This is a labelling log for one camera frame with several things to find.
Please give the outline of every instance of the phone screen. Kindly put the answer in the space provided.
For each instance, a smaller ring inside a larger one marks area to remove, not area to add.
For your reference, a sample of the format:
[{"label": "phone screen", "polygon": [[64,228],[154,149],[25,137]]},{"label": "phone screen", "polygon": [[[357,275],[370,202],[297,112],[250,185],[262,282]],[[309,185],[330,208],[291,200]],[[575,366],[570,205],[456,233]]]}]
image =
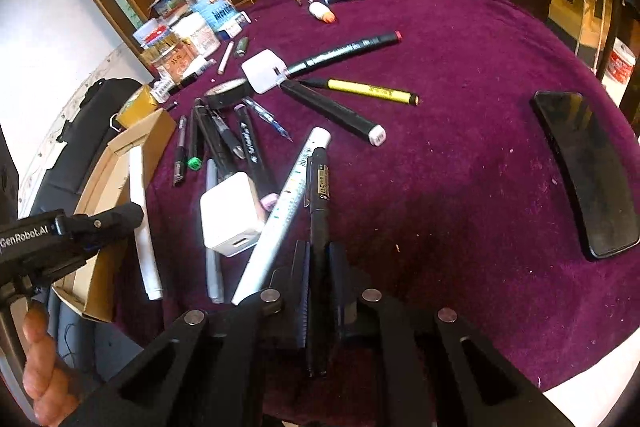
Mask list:
[{"label": "phone screen", "polygon": [[601,259],[638,244],[625,169],[582,95],[539,91],[533,106],[564,176],[585,254]]}]

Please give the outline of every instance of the finger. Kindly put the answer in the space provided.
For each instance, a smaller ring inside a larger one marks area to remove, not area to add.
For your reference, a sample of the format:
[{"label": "finger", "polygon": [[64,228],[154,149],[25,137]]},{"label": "finger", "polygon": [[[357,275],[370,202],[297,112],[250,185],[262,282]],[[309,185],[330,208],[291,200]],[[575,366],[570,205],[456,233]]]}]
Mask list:
[{"label": "finger", "polygon": [[39,343],[47,334],[47,317],[44,307],[32,305],[27,314],[24,316],[22,331],[30,344]]},{"label": "finger", "polygon": [[56,363],[56,343],[49,336],[36,344],[31,345],[27,354],[27,363],[24,366],[22,384],[26,393],[38,400],[49,387]]},{"label": "finger", "polygon": [[49,387],[42,398],[33,403],[33,412],[40,425],[50,425],[59,416],[67,397],[69,381],[58,368],[53,370]]},{"label": "finger", "polygon": [[62,404],[62,408],[60,409],[60,415],[55,419],[52,423],[50,423],[50,427],[60,427],[60,424],[69,416],[73,411],[78,407],[78,400],[72,394],[67,394],[65,397],[65,401]]}]

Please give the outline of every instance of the white charger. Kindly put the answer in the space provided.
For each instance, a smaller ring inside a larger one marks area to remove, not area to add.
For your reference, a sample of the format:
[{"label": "white charger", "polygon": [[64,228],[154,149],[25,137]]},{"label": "white charger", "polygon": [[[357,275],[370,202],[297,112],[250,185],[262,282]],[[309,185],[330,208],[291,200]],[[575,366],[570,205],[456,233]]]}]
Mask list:
[{"label": "white charger", "polygon": [[267,213],[254,182],[236,172],[200,198],[204,245],[231,257],[258,242]]}]

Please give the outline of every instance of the yellow highlighter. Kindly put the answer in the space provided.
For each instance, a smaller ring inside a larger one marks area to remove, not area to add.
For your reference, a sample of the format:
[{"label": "yellow highlighter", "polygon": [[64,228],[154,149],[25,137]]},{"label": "yellow highlighter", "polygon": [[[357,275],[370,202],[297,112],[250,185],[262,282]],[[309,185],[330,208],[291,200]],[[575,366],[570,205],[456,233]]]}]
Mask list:
[{"label": "yellow highlighter", "polygon": [[346,80],[337,80],[336,78],[306,78],[300,80],[300,84],[306,87],[318,87],[319,89],[333,89],[336,91],[363,94],[364,96],[373,96],[375,98],[382,98],[383,100],[407,103],[408,105],[418,105],[420,102],[418,95],[414,92],[400,91],[390,89],[389,87],[369,86],[369,84],[348,82]]}]

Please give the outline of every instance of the white glue bottle with orange cap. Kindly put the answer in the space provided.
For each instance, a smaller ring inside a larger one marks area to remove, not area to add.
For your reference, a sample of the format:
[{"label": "white glue bottle with orange cap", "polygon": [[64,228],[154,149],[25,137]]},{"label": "white glue bottle with orange cap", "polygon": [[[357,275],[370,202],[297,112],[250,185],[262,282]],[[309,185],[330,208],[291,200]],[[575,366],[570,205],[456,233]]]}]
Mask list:
[{"label": "white glue bottle with orange cap", "polygon": [[309,0],[309,13],[316,19],[328,24],[335,22],[334,13],[329,8],[317,1]]}]

